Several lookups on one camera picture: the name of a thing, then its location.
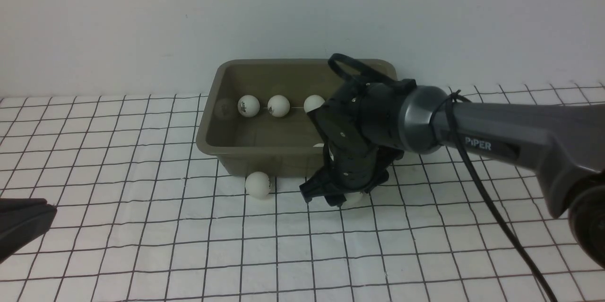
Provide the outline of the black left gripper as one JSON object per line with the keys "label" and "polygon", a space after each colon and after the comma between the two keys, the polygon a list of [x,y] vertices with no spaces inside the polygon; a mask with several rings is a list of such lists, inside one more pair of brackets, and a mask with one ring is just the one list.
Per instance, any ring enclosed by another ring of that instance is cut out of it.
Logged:
{"label": "black left gripper", "polygon": [[0,261],[49,231],[57,211],[43,198],[1,198]]}

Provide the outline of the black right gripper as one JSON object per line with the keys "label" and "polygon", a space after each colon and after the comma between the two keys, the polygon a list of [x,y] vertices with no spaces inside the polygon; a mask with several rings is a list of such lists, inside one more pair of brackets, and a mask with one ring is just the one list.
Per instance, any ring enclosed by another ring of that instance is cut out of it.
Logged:
{"label": "black right gripper", "polygon": [[399,113],[414,80],[344,82],[307,116],[324,143],[323,165],[300,192],[305,202],[323,197],[341,207],[348,193],[369,193],[389,179],[387,168],[404,154]]}

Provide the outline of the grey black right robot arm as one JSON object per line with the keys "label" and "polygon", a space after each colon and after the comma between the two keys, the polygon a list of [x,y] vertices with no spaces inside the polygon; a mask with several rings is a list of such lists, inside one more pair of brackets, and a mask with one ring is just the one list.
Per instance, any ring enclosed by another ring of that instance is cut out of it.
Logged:
{"label": "grey black right robot arm", "polygon": [[404,152],[458,147],[532,171],[554,218],[568,213],[582,250],[604,265],[604,106],[471,103],[414,80],[343,84],[308,114],[323,166],[300,191],[332,207],[372,191]]}

